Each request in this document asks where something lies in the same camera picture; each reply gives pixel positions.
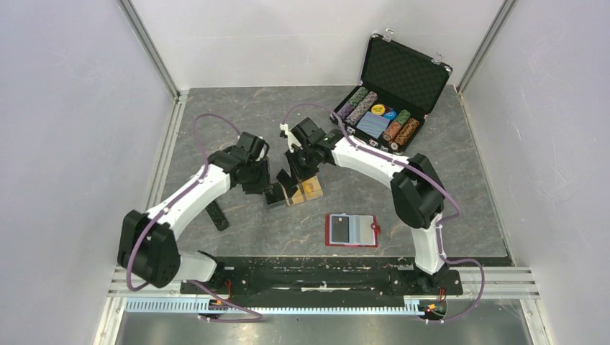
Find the clear acrylic card tray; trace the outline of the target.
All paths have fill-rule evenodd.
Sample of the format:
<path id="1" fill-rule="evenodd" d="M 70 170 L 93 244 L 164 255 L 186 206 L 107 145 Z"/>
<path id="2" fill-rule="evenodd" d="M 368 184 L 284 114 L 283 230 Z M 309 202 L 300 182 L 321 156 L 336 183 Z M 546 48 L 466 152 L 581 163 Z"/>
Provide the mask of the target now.
<path id="1" fill-rule="evenodd" d="M 277 209 L 315 201 L 316 199 L 322 198 L 324 192 L 319 178 L 314 176 L 298 183 L 296 191 L 292 196 L 288 194 L 279 182 L 272 183 L 271 189 L 265 192 L 264 196 L 267 209 Z"/>

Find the single black VIP card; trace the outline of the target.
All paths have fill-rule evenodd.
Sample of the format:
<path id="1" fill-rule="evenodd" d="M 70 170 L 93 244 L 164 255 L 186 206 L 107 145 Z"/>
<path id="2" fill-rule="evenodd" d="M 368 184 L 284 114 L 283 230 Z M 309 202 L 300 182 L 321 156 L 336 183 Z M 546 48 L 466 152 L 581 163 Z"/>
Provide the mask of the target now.
<path id="1" fill-rule="evenodd" d="M 346 244 L 350 242 L 350 224 L 346 216 L 330 216 L 330 241 L 332 243 Z"/>

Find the red leather card holder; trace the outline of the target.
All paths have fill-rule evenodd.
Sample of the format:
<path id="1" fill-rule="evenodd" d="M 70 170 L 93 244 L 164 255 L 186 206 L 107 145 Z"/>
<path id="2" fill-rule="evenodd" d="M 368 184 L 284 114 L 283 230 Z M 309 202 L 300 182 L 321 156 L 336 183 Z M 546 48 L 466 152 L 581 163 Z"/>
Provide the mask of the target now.
<path id="1" fill-rule="evenodd" d="M 346 216 L 349 218 L 350 224 L 350 242 L 346 244 L 332 243 L 330 241 L 330 216 Z M 381 228 L 377 223 L 377 219 L 372 215 L 347 215 L 327 214 L 325 217 L 325 245 L 327 247 L 364 247 L 375 248 L 378 246 L 378 235 Z"/>

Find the gold VIP card stack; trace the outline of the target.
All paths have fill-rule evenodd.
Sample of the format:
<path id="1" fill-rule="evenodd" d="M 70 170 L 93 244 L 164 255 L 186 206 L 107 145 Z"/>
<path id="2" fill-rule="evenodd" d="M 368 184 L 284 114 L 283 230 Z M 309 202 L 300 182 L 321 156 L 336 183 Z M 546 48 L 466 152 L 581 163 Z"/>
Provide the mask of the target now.
<path id="1" fill-rule="evenodd" d="M 301 183 L 301 189 L 305 201 L 313 201 L 324 195 L 322 185 L 317 176 L 303 181 Z"/>

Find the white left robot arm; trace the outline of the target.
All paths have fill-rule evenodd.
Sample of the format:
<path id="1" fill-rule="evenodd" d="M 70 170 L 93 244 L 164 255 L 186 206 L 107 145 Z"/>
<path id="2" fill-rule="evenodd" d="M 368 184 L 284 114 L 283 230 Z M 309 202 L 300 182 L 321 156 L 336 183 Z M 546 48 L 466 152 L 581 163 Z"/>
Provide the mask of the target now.
<path id="1" fill-rule="evenodd" d="M 206 164 L 173 195 L 145 212 L 123 219 L 118 264 L 146 284 L 163 288 L 174 280 L 197 280 L 207 292 L 226 283 L 218 262 L 203 252 L 183 253 L 177 241 L 186 227 L 211 203 L 236 186 L 246 194 L 270 190 L 268 143 L 243 132 L 237 143 L 210 155 Z"/>

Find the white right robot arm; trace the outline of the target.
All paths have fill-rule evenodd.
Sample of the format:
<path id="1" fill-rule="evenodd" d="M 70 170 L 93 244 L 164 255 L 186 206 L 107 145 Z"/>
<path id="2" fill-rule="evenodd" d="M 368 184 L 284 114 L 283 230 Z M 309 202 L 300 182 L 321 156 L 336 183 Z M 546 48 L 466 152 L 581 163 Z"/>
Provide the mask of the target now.
<path id="1" fill-rule="evenodd" d="M 424 293 L 434 293 L 444 285 L 446 256 L 439 249 L 433 227 L 440 220 L 445 197 L 425 156 L 393 155 L 339 129 L 325 132 L 310 118 L 293 128 L 282 123 L 280 131 L 288 142 L 286 157 L 296 179 L 308 179 L 318 173 L 320 165 L 330 164 L 354 170 L 389 188 L 395 212 L 413 236 L 416 286 Z"/>

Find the black VIP card stack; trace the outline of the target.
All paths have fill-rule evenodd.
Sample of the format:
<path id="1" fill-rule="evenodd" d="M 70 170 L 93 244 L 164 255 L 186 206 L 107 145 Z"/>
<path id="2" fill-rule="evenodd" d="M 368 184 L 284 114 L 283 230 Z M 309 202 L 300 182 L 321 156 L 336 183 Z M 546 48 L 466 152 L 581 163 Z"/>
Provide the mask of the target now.
<path id="1" fill-rule="evenodd" d="M 277 208 L 286 204 L 286 195 L 281 184 L 273 184 L 270 190 L 264 193 L 266 206 Z"/>

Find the gold card stack middle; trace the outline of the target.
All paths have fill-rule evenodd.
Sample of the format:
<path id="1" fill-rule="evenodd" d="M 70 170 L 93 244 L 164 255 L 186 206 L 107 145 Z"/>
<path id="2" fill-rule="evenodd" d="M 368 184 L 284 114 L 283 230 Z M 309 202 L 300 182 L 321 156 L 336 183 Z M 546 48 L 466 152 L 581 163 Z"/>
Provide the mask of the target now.
<path id="1" fill-rule="evenodd" d="M 306 201 L 303 191 L 298 189 L 290 198 L 286 199 L 288 206 L 295 206 L 298 204 L 302 204 Z"/>

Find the blue playing card deck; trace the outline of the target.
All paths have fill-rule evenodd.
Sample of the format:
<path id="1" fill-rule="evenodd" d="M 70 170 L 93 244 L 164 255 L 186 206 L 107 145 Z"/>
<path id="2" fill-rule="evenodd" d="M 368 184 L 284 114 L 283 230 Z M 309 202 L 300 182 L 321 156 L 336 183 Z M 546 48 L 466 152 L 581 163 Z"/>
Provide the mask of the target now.
<path id="1" fill-rule="evenodd" d="M 356 128 L 374 139 L 378 139 L 385 132 L 391 120 L 367 111 L 359 120 Z"/>

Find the yellow dealer button chip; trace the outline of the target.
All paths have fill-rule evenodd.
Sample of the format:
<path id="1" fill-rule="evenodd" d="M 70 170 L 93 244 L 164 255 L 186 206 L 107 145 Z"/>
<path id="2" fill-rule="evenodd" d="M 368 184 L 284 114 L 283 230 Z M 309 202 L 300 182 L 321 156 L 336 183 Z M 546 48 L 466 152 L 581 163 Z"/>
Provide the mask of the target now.
<path id="1" fill-rule="evenodd" d="M 382 116 L 386 112 L 386 107 L 383 104 L 378 103 L 378 104 L 373 105 L 371 107 L 370 111 L 372 114 Z"/>

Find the black poker chip case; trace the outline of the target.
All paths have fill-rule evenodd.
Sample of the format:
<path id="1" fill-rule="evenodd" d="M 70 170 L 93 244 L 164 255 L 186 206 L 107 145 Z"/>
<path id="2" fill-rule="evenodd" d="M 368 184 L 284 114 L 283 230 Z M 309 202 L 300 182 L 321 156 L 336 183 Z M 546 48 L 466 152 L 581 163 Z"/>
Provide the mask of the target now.
<path id="1" fill-rule="evenodd" d="M 430 57 L 392 40 L 392 30 L 372 34 L 364 57 L 359 84 L 330 116 L 349 134 L 384 152 L 404 152 L 432 112 L 453 69 L 442 56 Z M 390 119 L 384 133 L 374 139 L 356 128 L 375 104 L 383 104 Z"/>

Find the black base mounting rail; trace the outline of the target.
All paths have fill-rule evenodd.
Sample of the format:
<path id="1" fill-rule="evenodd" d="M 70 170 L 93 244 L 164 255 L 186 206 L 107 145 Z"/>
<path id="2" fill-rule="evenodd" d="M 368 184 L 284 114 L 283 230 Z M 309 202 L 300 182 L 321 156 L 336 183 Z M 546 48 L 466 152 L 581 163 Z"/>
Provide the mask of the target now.
<path id="1" fill-rule="evenodd" d="M 223 257 L 210 281 L 181 278 L 178 293 L 208 288 L 248 308 L 401 307 L 408 297 L 465 297 L 470 277 L 478 289 L 481 272 L 463 258 L 426 278 L 411 257 Z"/>

